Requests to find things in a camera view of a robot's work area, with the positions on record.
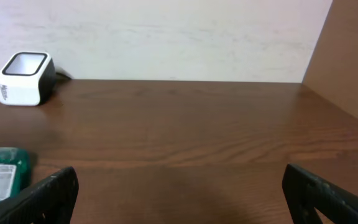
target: transparent green bottle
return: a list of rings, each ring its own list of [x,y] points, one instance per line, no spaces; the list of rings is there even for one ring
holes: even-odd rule
[[[0,147],[0,201],[17,195],[30,184],[31,168],[27,151]]]

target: wall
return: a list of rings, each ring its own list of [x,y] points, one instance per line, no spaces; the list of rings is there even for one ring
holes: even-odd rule
[[[74,78],[301,82],[331,0],[0,0],[0,68],[44,50]]]
[[[303,83],[358,118],[358,1],[334,0]]]

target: black object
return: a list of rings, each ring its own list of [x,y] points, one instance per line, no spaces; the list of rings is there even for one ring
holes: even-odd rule
[[[68,224],[78,194],[74,168],[64,168],[0,202],[0,223]]]
[[[288,164],[283,191],[295,224],[322,223],[316,210],[334,223],[358,223],[358,197],[293,164]]]

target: brown table surface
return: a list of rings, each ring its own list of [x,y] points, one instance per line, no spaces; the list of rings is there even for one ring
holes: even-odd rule
[[[294,83],[72,80],[0,104],[0,146],[75,168],[72,223],[291,223],[288,162],[358,195],[358,120]]]

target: white wall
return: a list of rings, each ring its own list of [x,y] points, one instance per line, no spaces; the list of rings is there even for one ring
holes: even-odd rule
[[[0,69],[52,54],[74,78],[301,82],[331,0],[0,0]]]

